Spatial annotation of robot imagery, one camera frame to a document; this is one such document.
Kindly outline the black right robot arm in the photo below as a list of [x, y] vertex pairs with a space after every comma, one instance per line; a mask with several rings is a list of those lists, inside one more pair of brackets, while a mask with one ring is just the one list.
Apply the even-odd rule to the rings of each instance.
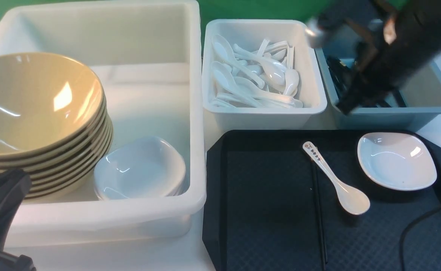
[[334, 0], [307, 22], [309, 45], [323, 47], [344, 25], [361, 38], [336, 103], [344, 115], [384, 100], [441, 53], [441, 0], [408, 0], [400, 9], [387, 0]]

